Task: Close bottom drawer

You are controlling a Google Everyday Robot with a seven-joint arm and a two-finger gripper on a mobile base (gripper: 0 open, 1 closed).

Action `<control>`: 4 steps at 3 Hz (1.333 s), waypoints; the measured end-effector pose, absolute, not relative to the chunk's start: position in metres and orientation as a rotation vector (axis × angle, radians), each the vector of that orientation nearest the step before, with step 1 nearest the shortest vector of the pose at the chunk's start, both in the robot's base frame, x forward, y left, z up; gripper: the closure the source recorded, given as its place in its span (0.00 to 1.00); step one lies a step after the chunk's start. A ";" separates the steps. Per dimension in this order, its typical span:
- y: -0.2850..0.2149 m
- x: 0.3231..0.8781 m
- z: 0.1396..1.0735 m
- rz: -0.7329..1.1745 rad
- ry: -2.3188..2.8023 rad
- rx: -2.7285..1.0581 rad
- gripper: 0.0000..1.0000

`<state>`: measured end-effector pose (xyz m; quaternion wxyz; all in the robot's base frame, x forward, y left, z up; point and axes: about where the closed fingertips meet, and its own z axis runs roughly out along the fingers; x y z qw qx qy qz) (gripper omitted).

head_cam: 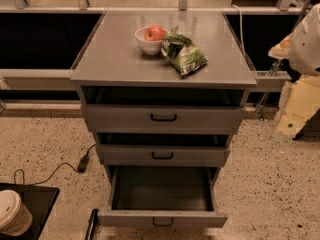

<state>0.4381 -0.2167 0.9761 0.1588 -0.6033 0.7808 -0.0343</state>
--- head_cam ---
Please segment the white and yellow robot arm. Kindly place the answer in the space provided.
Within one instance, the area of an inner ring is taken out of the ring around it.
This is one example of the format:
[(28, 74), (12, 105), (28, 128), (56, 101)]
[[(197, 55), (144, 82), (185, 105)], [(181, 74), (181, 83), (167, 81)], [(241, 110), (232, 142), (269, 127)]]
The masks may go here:
[(295, 138), (320, 109), (320, 4), (268, 56), (287, 59), (290, 68), (301, 74), (282, 88), (274, 130), (278, 140)]

